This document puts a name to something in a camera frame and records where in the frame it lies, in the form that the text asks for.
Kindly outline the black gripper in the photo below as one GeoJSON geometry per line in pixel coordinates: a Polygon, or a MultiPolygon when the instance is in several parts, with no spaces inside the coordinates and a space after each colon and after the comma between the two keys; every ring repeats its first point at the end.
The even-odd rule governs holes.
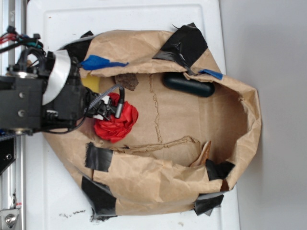
{"type": "Polygon", "coordinates": [[[66,50],[47,54],[50,76],[42,99],[42,127],[75,126],[97,96],[83,85],[79,67],[78,59],[66,50]]]}

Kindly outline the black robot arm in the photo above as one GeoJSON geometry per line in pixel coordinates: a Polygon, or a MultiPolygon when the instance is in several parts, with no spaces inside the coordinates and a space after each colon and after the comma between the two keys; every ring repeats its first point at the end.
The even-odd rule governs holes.
{"type": "Polygon", "coordinates": [[[78,60],[67,50],[30,48],[0,78],[0,128],[5,132],[35,133],[75,129],[92,116],[98,96],[82,83],[78,60]]]}

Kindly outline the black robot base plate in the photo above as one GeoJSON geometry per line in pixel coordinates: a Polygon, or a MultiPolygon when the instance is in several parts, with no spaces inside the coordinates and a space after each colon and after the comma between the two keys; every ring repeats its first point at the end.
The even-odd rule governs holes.
{"type": "Polygon", "coordinates": [[[2,175],[15,161],[15,138],[0,142],[0,174],[2,175]]]}

